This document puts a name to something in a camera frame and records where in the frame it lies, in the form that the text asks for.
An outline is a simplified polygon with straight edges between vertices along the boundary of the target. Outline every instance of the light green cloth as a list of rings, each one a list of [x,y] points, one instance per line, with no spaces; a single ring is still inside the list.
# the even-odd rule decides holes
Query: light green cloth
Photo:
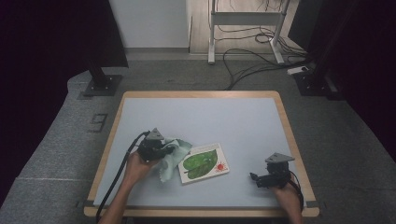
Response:
[[[189,154],[192,145],[181,139],[165,138],[164,147],[175,147],[172,153],[167,154],[161,162],[160,179],[164,183],[170,180],[173,176],[175,168],[178,164]]]

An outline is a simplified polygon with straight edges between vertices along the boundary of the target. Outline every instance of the power strip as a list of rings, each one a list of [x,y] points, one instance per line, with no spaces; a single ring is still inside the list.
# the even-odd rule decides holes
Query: power strip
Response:
[[[301,67],[288,69],[288,75],[295,75],[295,74],[304,73],[304,72],[308,72],[308,71],[309,71],[308,67],[301,66]]]

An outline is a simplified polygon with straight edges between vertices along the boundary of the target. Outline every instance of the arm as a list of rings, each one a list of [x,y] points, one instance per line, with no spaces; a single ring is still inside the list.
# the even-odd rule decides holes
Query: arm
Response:
[[[144,162],[140,159],[137,152],[129,156],[119,190],[110,206],[101,217],[99,221],[100,224],[121,223],[126,202],[132,188],[139,180],[146,176],[151,167],[157,162],[158,161]]]
[[[285,188],[271,188],[275,194],[280,206],[285,210],[291,224],[303,224],[303,215],[301,214],[300,200],[297,196],[296,189],[287,184]]]

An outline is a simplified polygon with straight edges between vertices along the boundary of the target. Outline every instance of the book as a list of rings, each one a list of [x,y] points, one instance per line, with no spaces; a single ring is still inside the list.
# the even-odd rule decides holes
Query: book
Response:
[[[181,183],[188,184],[230,172],[219,143],[194,147],[190,154],[178,164]]]

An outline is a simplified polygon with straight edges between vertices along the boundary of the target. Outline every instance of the green leaf illustration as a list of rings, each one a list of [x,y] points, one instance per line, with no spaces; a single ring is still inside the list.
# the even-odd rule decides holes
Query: green leaf illustration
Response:
[[[216,150],[203,152],[187,158],[183,166],[188,170],[187,177],[195,179],[207,175],[218,162],[218,153]]]

